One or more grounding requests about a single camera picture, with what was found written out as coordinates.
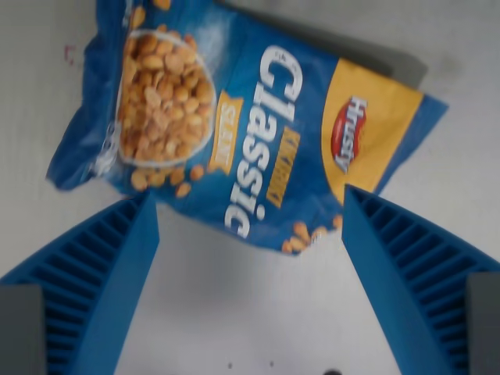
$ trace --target red oval logo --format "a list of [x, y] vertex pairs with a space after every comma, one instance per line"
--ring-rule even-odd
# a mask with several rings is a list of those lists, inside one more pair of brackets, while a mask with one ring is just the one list
[[331, 154], [344, 173], [359, 153], [359, 134], [366, 122], [366, 101], [352, 97], [337, 115], [331, 135]]

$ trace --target bowl of peanuts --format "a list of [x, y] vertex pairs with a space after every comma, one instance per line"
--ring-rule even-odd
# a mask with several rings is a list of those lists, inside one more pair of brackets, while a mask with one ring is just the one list
[[213, 135], [216, 90], [194, 38], [136, 30], [123, 55], [116, 106], [120, 158], [164, 168], [198, 154]]

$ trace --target gray background object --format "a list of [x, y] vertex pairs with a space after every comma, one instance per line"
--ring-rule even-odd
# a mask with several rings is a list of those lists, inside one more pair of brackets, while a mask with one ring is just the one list
[[45, 375], [45, 320], [36, 285], [0, 286], [0, 374]]
[[470, 375], [500, 373], [500, 273], [467, 278], [467, 336]]

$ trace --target peanuts bag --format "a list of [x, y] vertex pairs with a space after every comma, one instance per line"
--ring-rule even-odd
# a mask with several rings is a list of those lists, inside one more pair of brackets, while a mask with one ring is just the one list
[[104, 177], [297, 254], [378, 192], [446, 110], [211, 0], [97, 0], [81, 108], [48, 169]]

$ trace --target crinkled plastic packaging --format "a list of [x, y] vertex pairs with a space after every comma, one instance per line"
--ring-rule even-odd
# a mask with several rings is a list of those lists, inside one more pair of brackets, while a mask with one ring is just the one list
[[298, 254], [379, 192], [446, 105], [211, 0], [97, 0], [83, 101], [48, 169]]

